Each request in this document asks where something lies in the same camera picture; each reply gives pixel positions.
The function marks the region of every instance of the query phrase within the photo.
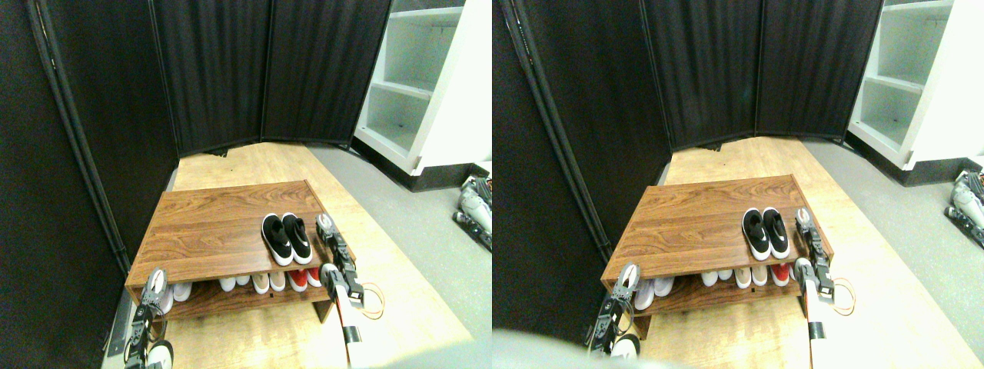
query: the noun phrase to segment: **black slip-on shoe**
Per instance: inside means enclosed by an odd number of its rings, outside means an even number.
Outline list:
[[[286,267],[294,258],[294,249],[290,247],[290,239],[283,230],[283,222],[276,214],[270,213],[263,218],[263,241],[270,248],[277,265]]]
[[[284,213],[283,229],[287,233],[287,238],[290,239],[290,246],[294,248],[294,261],[300,265],[311,263],[311,245],[307,240],[304,219],[297,217],[294,213]]]
[[[745,211],[741,229],[745,233],[745,239],[748,241],[748,247],[752,249],[755,260],[762,261],[768,258],[772,246],[769,244],[769,236],[766,235],[762,214],[758,209],[751,208]]]
[[[762,223],[769,235],[769,243],[772,244],[772,255],[776,259],[789,257],[789,239],[786,238],[786,223],[782,221],[782,215],[773,207],[766,208],[762,213]]]

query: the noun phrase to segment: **white shelving unit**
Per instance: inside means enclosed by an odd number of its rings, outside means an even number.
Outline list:
[[[903,170],[984,154],[984,2],[885,4],[848,131]]]
[[[490,160],[491,12],[468,0],[391,13],[355,137],[414,176]]]

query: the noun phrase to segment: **shoe rack lower shelf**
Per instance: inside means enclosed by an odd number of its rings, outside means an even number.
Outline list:
[[[328,301],[328,291],[322,287],[308,285],[303,292],[290,288],[289,281],[283,291],[270,288],[267,293],[258,294],[251,280],[246,285],[236,285],[231,291],[223,291],[218,280],[203,280],[192,284],[191,295],[182,302],[174,301],[166,314],[167,320],[196,318],[223,312],[252,310],[299,302]]]
[[[652,305],[636,312],[636,317],[799,295],[799,283],[792,278],[789,284],[782,287],[775,285],[772,276],[769,276],[766,285],[752,283],[748,288],[738,288],[735,276],[719,280],[710,287],[704,285],[700,275],[680,276],[673,280],[673,289],[668,295],[654,298]]]

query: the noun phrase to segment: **red shoe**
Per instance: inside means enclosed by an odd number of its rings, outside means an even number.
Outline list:
[[[769,270],[772,272],[775,285],[782,287],[789,284],[789,263],[770,265]]]
[[[287,272],[290,275],[290,288],[303,292],[307,289],[307,272],[304,270]]]
[[[321,276],[318,276],[318,268],[311,268],[306,270],[308,273],[308,283],[315,287],[321,286]]]

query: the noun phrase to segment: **gray floor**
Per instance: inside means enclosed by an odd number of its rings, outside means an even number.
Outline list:
[[[488,337],[492,254],[451,220],[461,191],[414,194],[360,156],[334,147],[309,145],[308,149],[386,230],[471,335]]]
[[[905,188],[848,149],[820,140],[803,144],[875,224],[984,361],[984,249],[943,215],[953,184]]]

